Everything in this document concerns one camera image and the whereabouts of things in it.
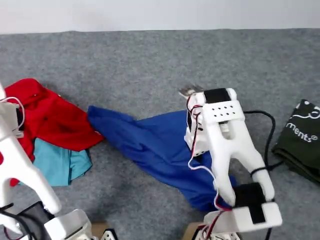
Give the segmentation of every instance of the red shirt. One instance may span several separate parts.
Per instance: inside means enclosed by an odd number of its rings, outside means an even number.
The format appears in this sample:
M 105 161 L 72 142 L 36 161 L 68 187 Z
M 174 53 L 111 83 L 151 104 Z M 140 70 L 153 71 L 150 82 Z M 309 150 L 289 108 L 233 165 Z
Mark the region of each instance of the red shirt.
M 82 151 L 103 140 L 91 127 L 86 112 L 33 78 L 8 86 L 5 93 L 18 98 L 24 106 L 24 137 L 18 140 L 32 161 L 35 138 L 72 151 Z M 18 182 L 12 179 L 10 184 L 15 186 Z

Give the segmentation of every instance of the carpet floor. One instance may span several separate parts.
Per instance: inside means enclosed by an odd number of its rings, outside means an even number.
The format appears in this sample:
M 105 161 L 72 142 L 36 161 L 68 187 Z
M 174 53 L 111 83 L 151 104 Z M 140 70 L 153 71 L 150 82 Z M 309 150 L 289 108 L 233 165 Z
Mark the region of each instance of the carpet floor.
M 320 105 L 319 39 L 320 29 L 1 35 L 0 81 L 7 86 L 34 77 L 85 111 L 95 105 L 137 119 L 185 109 L 178 89 L 186 84 L 231 87 L 244 110 L 275 117 L 273 146 L 300 99 Z M 250 115 L 246 123 L 263 153 L 270 120 Z M 85 176 L 54 188 L 62 214 L 83 209 L 92 222 L 107 221 L 120 240 L 178 240 L 188 223 L 203 219 L 177 189 L 141 171 L 107 141 L 92 147 L 90 156 L 93 167 Z M 240 183 L 250 181 L 237 161 L 230 172 Z M 317 239 L 319 186 L 284 165 L 270 175 L 283 217 L 271 239 Z M 26 186 L 12 192 L 20 209 L 38 199 Z M 243 239 L 263 240 L 265 234 L 244 233 Z

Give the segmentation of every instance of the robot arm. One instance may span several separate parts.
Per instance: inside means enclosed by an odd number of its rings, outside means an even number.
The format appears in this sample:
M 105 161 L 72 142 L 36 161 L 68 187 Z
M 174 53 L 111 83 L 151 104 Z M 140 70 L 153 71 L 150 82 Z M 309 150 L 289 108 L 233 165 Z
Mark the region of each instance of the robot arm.
M 17 234 L 22 234 L 23 232 L 25 236 L 21 238 L 22 240 L 48 238 L 52 240 L 97 240 L 98 238 L 92 236 L 91 223 L 84 211 L 76 209 L 63 216 L 54 216 L 61 210 L 61 203 L 45 177 L 31 163 L 14 135 L 14 130 L 18 127 L 17 116 L 15 115 L 16 107 L 15 104 L 6 102 L 6 94 L 1 84 L 0 96 L 2 99 L 0 100 L 0 152 L 3 157 L 2 162 L 0 161 L 0 208 L 2 208 L 0 225 L 4 225 L 5 228 Z M 16 214 L 11 204 L 11 178 L 18 179 L 32 188 L 41 200 L 41 202 L 35 203 L 22 211 L 22 213 L 24 212 L 27 216 L 34 217 L 34 219 L 37 219 L 38 215 L 48 216 L 47 220 L 41 223 L 37 222 L 37 224 L 35 220 L 24 219 L 24 223 L 32 232 L 32 236 L 28 235 L 26 229 L 20 228 L 21 226 L 17 225 L 18 222 L 14 218 L 4 215 L 4 212 L 14 216 L 18 215 L 20 219 L 23 216 L 20 213 Z M 39 228 L 44 229 L 45 237 L 43 234 L 37 236 Z
M 214 188 L 217 195 L 219 194 L 232 206 L 231 211 L 221 216 L 222 224 L 217 224 L 218 229 L 215 230 L 218 232 L 247 232 L 281 225 L 282 218 L 278 205 L 271 202 L 275 196 L 273 184 L 265 169 L 263 158 L 251 140 L 236 92 L 232 88 L 194 92 L 188 97 L 187 108 L 188 127 L 184 139 L 189 148 L 194 149 L 194 156 L 210 151 Z M 236 198 L 239 191 L 232 188 L 228 175 L 231 158 L 241 162 L 250 173 L 254 172 L 252 179 L 258 183 L 254 186 L 258 186 L 263 193 L 264 202 L 261 202 L 260 205 L 264 222 L 257 224 L 252 217 L 251 209 L 240 203 L 245 200 L 246 196 Z M 212 221 L 217 214 L 217 212 L 209 213 L 205 222 Z

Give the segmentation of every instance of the clothing pile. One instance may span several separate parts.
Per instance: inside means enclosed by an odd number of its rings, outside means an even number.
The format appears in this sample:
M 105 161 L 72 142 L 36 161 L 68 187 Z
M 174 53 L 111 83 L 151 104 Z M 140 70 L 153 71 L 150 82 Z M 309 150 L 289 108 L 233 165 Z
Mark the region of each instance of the clothing pile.
M 67 186 L 90 169 L 86 149 L 103 136 L 91 127 L 87 113 L 33 78 L 8 86 L 5 93 L 18 98 L 24 107 L 23 137 L 18 141 L 50 185 Z M 18 183 L 10 181 L 11 186 Z

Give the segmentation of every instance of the light blue cloth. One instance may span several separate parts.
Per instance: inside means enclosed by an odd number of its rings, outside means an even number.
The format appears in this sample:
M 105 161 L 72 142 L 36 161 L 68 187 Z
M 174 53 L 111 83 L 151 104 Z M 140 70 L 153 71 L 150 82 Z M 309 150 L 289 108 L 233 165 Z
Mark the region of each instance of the light blue cloth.
M 68 186 L 71 180 L 83 176 L 91 166 L 86 150 L 71 151 L 36 138 L 34 142 L 36 166 L 51 186 Z

